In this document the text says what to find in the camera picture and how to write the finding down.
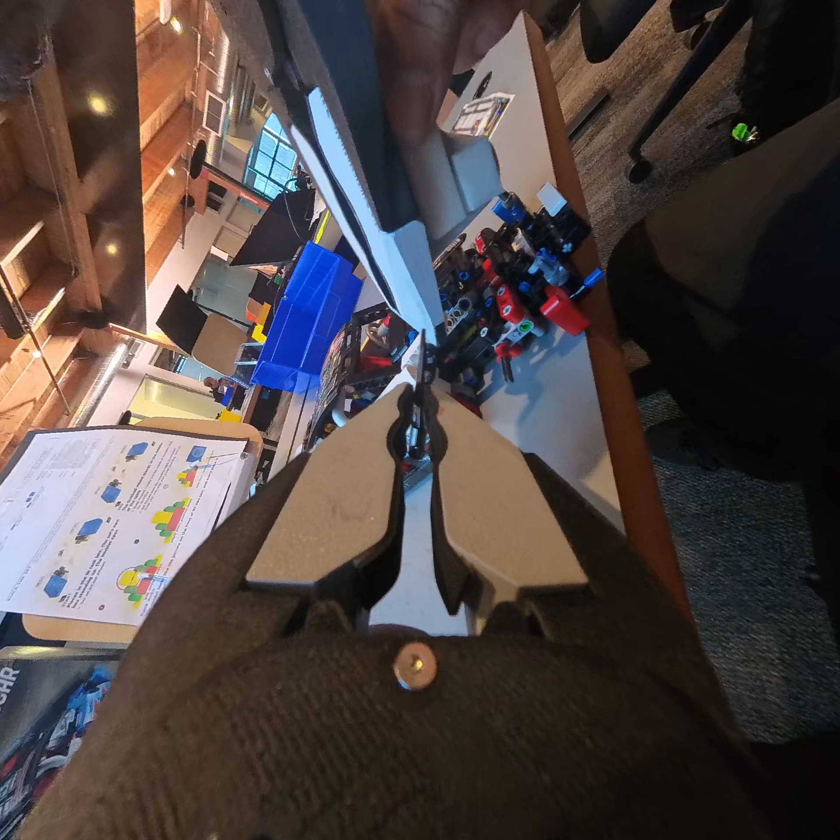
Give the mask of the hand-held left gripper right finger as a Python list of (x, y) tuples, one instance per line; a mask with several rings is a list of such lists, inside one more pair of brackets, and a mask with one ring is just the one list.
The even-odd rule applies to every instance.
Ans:
[(425, 390), (437, 588), (449, 614), (589, 580), (523, 453), (440, 387)]

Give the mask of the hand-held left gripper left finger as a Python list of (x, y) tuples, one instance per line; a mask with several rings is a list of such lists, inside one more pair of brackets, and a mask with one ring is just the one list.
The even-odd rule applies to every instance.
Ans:
[(300, 467), (246, 574), (250, 586), (371, 607), (400, 570), (402, 462), (414, 387), (401, 383), (283, 469)]

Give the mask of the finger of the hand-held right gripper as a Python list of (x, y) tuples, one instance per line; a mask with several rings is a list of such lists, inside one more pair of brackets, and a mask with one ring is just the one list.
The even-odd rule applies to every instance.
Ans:
[(441, 327), (434, 262), (502, 191), (490, 140), (434, 129), (420, 146), (398, 150), (395, 162), (374, 152), (385, 187), (395, 188), (385, 195), (395, 212), (387, 219), (385, 199), (374, 198), (373, 177), (351, 159), (352, 135), (343, 137), (320, 88), (307, 105), (306, 167), (368, 277), (409, 325)]
[(416, 330), (422, 328), (422, 225), (412, 221), (386, 233), (375, 219), (350, 158), (334, 127), (325, 130), (327, 150), (295, 125), (290, 137), (343, 236), (390, 307)]

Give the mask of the black star-printed brick piece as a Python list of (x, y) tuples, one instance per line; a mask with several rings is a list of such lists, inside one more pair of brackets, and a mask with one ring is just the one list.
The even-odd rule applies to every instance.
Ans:
[(411, 429), (407, 437), (408, 455), (413, 460), (421, 460), (427, 451), (427, 428), (424, 409), (424, 395), (427, 386), (434, 382), (436, 375), (435, 368), (435, 347), (427, 347), (426, 332), (421, 331), (417, 350), (412, 358), (416, 358), (414, 366), (416, 372), (413, 388), (413, 415)]

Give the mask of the red white toy race car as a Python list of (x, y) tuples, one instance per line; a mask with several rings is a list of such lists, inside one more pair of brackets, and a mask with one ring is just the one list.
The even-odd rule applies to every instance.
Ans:
[[(549, 205), (537, 213), (504, 192), (492, 208), (500, 227), (483, 228), (470, 247), (461, 234), (434, 262), (444, 314), (435, 370), (456, 401), (476, 414), (493, 365), (512, 383), (512, 362), (549, 324), (572, 337), (590, 325), (580, 303), (604, 274), (595, 269), (582, 276), (571, 258), (591, 228), (551, 184), (542, 192)], [(355, 312), (325, 357), (303, 447), (323, 441), (381, 396), (414, 364), (409, 352), (418, 336), (384, 303)]]

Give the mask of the task sheet on stand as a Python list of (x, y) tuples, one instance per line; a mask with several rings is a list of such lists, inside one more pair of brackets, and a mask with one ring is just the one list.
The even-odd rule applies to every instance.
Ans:
[[(182, 434), (192, 438), (232, 438), (246, 442), (246, 467), (235, 490), (228, 492), (225, 507), (217, 524), (224, 522), (238, 507), (249, 499), (251, 483), (256, 476), (259, 457), (265, 448), (261, 432), (247, 423), (230, 423), (204, 418), (150, 417), (136, 424), (136, 428), (150, 428), (169, 434)], [(135, 626), (92, 623), (72, 618), (23, 614), (22, 622), (28, 635), (36, 644), (65, 643), (70, 646), (126, 648), (138, 629)]]

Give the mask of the person's right hand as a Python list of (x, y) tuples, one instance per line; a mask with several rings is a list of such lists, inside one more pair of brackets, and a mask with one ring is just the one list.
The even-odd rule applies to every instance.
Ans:
[(426, 142), (452, 76), (472, 68), (520, 12), (545, 18), (553, 2), (384, 1), (374, 16), (381, 89), (402, 150)]

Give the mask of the blue plastic bin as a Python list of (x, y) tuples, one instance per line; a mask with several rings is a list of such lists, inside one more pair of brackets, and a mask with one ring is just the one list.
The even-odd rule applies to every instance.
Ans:
[(306, 243), (251, 383), (288, 393), (316, 386), (329, 347), (351, 319), (362, 286), (349, 261), (320, 245)]

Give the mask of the holographic sticker sheet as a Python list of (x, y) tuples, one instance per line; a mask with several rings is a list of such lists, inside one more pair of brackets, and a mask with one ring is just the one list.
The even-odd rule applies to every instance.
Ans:
[(515, 95), (498, 92), (468, 101), (457, 113), (448, 133), (466, 138), (489, 138)]

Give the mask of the printed brick instruction sheet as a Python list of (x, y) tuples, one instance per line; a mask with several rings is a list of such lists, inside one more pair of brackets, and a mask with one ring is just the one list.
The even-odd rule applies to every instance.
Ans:
[(139, 627), (242, 503), (243, 438), (140, 425), (28, 434), (1, 488), (2, 613)]

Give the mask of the person's black pants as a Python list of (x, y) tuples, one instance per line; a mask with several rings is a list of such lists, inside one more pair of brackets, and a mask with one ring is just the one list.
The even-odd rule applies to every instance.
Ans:
[(613, 249), (617, 320), (715, 456), (802, 480), (838, 442), (839, 102), (709, 170)]

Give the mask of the black toy car box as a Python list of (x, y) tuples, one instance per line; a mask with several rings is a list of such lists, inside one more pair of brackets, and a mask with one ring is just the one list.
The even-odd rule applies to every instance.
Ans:
[(8, 646), (1, 653), (1, 838), (78, 751), (124, 650)]

